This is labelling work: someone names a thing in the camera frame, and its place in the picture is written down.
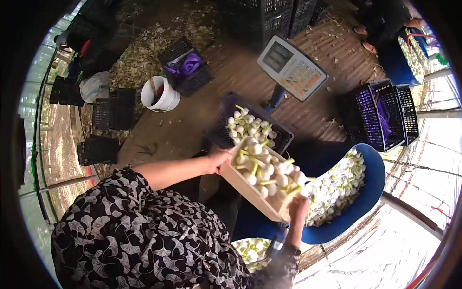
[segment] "white plastic bag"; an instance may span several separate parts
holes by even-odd
[[[80,94],[87,103],[93,103],[97,98],[109,97],[109,71],[98,72],[79,85]]]

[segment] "red string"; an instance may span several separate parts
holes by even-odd
[[[423,37],[430,37],[430,38],[435,38],[436,39],[436,37],[433,37],[433,36],[430,36],[430,35],[425,35],[425,34],[420,34],[420,33],[411,33],[406,38],[406,43],[407,43],[408,46],[409,46],[409,37],[411,37],[411,36],[423,36]]]

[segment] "wooden crate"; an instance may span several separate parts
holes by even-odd
[[[268,196],[266,199],[261,197],[260,192],[242,176],[242,174],[234,168],[234,159],[238,155],[239,149],[244,146],[246,141],[240,142],[231,150],[233,155],[232,163],[224,163],[220,167],[220,174],[225,180],[230,183],[244,198],[262,212],[268,219],[276,222],[289,223],[290,216],[288,205],[295,195],[280,200],[277,196]],[[282,156],[277,154],[270,148],[266,148],[271,155],[276,156],[280,161],[286,161]]]

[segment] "purple plastic bag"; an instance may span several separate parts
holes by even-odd
[[[376,106],[377,106],[378,118],[380,120],[380,126],[382,127],[382,131],[383,131],[383,140],[386,143],[388,137],[392,133],[392,131],[390,130],[390,125],[388,124],[390,120],[390,115],[388,111],[386,110],[382,100],[380,99],[380,96],[377,99]]]
[[[201,58],[194,52],[189,53],[181,63],[178,69],[164,66],[165,69],[175,74],[177,79],[185,79],[193,75],[200,67],[204,65],[204,62]]]

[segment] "white plastic bucket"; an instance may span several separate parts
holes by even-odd
[[[152,105],[154,101],[154,92],[152,91],[150,81],[146,81],[141,90],[141,102],[148,109],[155,112],[166,112],[174,109],[180,102],[180,93],[173,90],[168,80],[162,76],[153,76],[154,87],[158,89],[162,85],[164,86],[164,92],[162,93],[159,100]]]

